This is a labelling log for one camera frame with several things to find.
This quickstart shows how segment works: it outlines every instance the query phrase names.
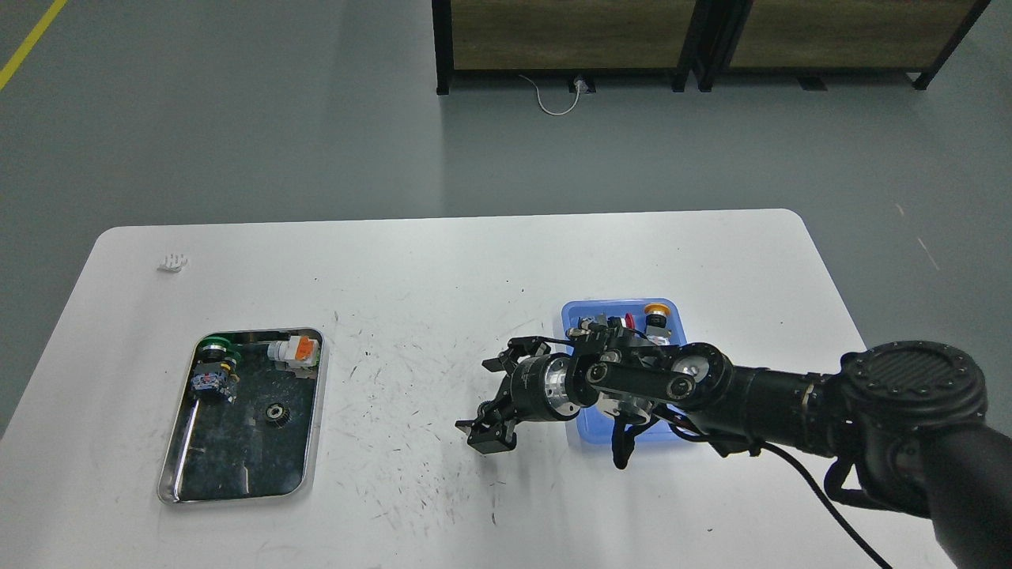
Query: small white object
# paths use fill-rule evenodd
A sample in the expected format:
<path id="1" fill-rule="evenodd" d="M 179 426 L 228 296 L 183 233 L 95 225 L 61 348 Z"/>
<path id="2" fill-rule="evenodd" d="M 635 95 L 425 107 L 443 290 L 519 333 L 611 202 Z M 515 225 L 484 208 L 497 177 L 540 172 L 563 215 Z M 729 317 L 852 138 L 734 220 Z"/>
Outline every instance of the small white object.
<path id="1" fill-rule="evenodd" d="M 310 368 L 316 365 L 320 357 L 320 342 L 309 336 L 291 336 L 267 344 L 267 358 L 281 361 L 288 368 Z"/>
<path id="2" fill-rule="evenodd" d="M 172 253 L 165 255 L 165 260 L 162 261 L 162 264 L 158 265 L 158 270 L 163 270 L 165 272 L 179 272 L 188 262 L 189 259 L 187 259 L 184 255 Z"/>

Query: scratch marks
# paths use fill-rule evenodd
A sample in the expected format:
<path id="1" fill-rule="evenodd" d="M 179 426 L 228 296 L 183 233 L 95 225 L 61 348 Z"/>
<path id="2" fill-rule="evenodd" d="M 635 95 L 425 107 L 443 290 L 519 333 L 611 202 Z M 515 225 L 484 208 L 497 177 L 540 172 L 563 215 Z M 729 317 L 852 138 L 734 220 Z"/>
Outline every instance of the scratch marks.
<path id="1" fill-rule="evenodd" d="M 928 260 L 929 260 L 929 261 L 931 261 L 931 264 L 932 264 L 932 265 L 934 265 L 934 267 L 935 267 L 935 270 L 941 270 L 941 267 L 939 267 L 939 266 L 938 266 L 938 263 L 937 263 L 937 262 L 935 262 L 935 257 L 933 257 L 933 256 L 931 255 L 931 251 L 929 251 L 929 250 L 928 250 L 928 246 L 924 244 L 924 240 L 923 240 L 923 239 L 921 239 L 920 237 L 918 237 L 918 238 L 917 238 L 917 242 L 921 244 L 921 248 L 922 248 L 922 249 L 924 249 L 924 252 L 925 252 L 925 253 L 927 253 L 927 255 L 928 255 Z"/>

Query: black circular motor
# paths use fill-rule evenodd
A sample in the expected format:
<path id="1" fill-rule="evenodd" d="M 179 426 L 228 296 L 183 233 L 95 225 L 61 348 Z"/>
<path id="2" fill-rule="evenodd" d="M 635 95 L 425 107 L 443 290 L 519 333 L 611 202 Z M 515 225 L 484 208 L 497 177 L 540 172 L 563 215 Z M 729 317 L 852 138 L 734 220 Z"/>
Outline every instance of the black circular motor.
<path id="1" fill-rule="evenodd" d="M 865 493 L 893 509 L 927 516 L 920 440 L 982 423 L 984 373 L 962 350 L 892 342 L 841 358 L 840 389 L 863 439 L 855 461 Z"/>
<path id="2" fill-rule="evenodd" d="M 566 391 L 570 357 L 553 353 L 520 361 L 510 376 L 510 394 L 521 421 L 568 421 L 580 412 Z"/>

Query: electrical component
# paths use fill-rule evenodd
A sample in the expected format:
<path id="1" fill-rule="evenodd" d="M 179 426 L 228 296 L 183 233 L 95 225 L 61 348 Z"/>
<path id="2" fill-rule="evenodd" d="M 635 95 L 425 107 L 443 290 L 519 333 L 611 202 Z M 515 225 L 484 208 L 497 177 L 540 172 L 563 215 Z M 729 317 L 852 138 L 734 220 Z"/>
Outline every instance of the electrical component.
<path id="1" fill-rule="evenodd" d="M 573 87 L 576 90 L 576 98 L 573 99 L 573 104 L 562 112 L 553 112 L 547 108 L 544 108 L 544 103 L 541 102 L 541 90 L 537 88 L 537 83 L 534 83 L 526 75 L 520 75 L 519 77 L 525 79 L 528 83 L 534 86 L 534 95 L 537 97 L 537 106 L 541 107 L 541 110 L 543 110 L 545 114 L 551 114 L 552 116 L 562 116 L 564 114 L 569 114 L 571 110 L 576 108 L 576 103 L 580 102 L 580 94 L 586 93 L 590 90 L 589 87 L 587 87 L 587 82 L 584 81 L 583 76 L 578 75 L 577 78 L 573 80 Z"/>
<path id="2" fill-rule="evenodd" d="M 671 330 L 668 329 L 668 317 L 671 309 L 661 303 L 651 303 L 644 307 L 647 315 L 647 329 L 644 332 L 650 341 L 657 345 L 671 345 Z"/>
<path id="3" fill-rule="evenodd" d="M 289 369 L 312 368 L 320 361 L 320 342 L 309 336 L 270 342 L 267 357 Z"/>

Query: wire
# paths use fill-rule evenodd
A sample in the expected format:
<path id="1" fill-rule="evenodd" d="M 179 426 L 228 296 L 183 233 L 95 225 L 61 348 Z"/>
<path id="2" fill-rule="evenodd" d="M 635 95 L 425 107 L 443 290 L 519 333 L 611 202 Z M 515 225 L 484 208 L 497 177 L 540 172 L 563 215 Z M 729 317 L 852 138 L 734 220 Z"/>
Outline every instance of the wire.
<path id="1" fill-rule="evenodd" d="M 790 454 L 784 451 L 783 449 L 780 449 L 779 446 L 774 446 L 769 442 L 763 441 L 761 446 L 766 451 L 773 453 L 777 457 L 780 457 L 781 459 L 786 461 L 788 465 L 794 467 L 794 470 L 796 470 L 798 474 L 802 475 L 802 478 L 804 478 L 805 481 L 809 483 L 809 487 L 812 488 L 812 491 L 815 492 L 816 496 L 819 497 L 819 501 L 822 502 L 824 506 L 826 506 L 826 509 L 829 510 L 830 515 L 832 515 L 833 519 L 836 519 L 836 522 L 839 523 L 841 527 L 843 527 L 843 531 L 846 532 L 848 536 L 850 536 L 850 539 L 854 540 L 854 542 L 862 550 L 864 550 L 864 553 L 868 554 L 868 557 L 870 557 L 872 561 L 877 563 L 879 567 L 882 567 L 883 569 L 892 569 L 892 566 L 889 563 L 887 563 L 886 560 L 882 559 L 880 555 L 878 555 L 878 552 L 876 552 L 870 545 L 868 545 L 868 543 L 864 541 L 864 538 L 861 538 L 861 536 L 858 535 L 857 531 L 854 530 L 854 527 L 850 523 L 848 523 L 846 519 L 844 519 L 843 514 L 841 514 L 840 511 L 836 509 L 836 506 L 833 505 L 833 502 L 829 501 L 829 497 L 826 496 L 826 493 L 823 492 L 822 488 L 819 487 L 819 483 L 816 482 L 816 479 L 812 477 L 812 474 L 808 471 L 808 469 L 806 469 L 802 463 L 797 462 L 797 459 L 791 457 Z"/>
<path id="2" fill-rule="evenodd" d="M 574 85 L 574 89 L 576 89 L 576 98 L 573 99 L 573 104 L 562 112 L 552 112 L 551 110 L 544 108 L 544 104 L 541 103 L 541 90 L 537 88 L 537 83 L 531 81 L 530 78 L 527 77 L 526 75 L 521 75 L 520 77 L 526 79 L 528 83 L 534 86 L 534 94 L 537 95 L 537 106 L 541 107 L 541 110 L 543 110 L 545 114 L 551 114 L 553 116 L 562 116 L 563 114 L 567 114 L 569 113 L 569 111 L 576 108 L 576 103 L 580 102 L 580 87 Z"/>
<path id="3" fill-rule="evenodd" d="M 671 431 L 674 432 L 679 438 L 683 438 L 691 442 L 747 441 L 747 439 L 743 436 L 701 434 L 699 432 L 699 428 L 695 426 L 695 423 L 693 423 L 691 419 L 675 411 L 672 411 L 671 408 L 666 405 L 663 407 L 663 410 L 662 407 L 654 409 L 654 414 L 661 420 L 667 421 L 669 426 L 671 427 Z M 812 477 L 812 473 L 810 473 L 808 469 L 805 468 L 805 465 L 799 463 L 797 459 L 790 456 L 790 454 L 784 451 L 783 449 L 770 444 L 765 440 L 763 440 L 759 444 L 759 446 L 761 449 L 769 451 L 770 453 L 773 453 L 777 457 L 780 457 L 781 459 L 786 461 L 788 465 L 794 467 L 794 470 L 796 470 L 798 474 L 802 475 L 802 478 L 805 479 L 805 482 L 809 484 L 809 488 L 812 488 L 812 491 L 816 493 L 816 496 L 819 498 L 819 501 L 822 502 L 823 506 L 825 506 L 827 510 L 829 510 L 830 515 L 832 515 L 833 519 L 835 519 L 836 522 L 840 524 L 840 527 L 843 527 L 843 531 L 846 532 L 848 536 L 850 536 L 850 539 L 854 540 L 854 542 L 858 545 L 858 547 L 860 547 L 864 551 L 864 553 L 866 553 L 868 557 L 871 558 L 872 561 L 878 564 L 879 567 L 882 567 L 883 569 L 892 569 L 892 566 L 889 563 L 887 563 L 886 560 L 882 559 L 880 555 L 878 555 L 878 552 L 876 552 L 874 548 L 872 548 L 867 542 L 865 542 L 864 538 L 861 538 L 861 536 L 857 533 L 857 531 L 854 530 L 854 527 L 850 523 L 848 523 L 847 520 L 843 517 L 843 514 L 841 514 L 840 511 L 836 509 L 836 506 L 834 506 L 833 502 L 830 501 L 829 496 L 827 496 L 826 493 L 823 492 L 823 489 L 819 486 L 819 483 L 816 482 L 816 479 Z"/>

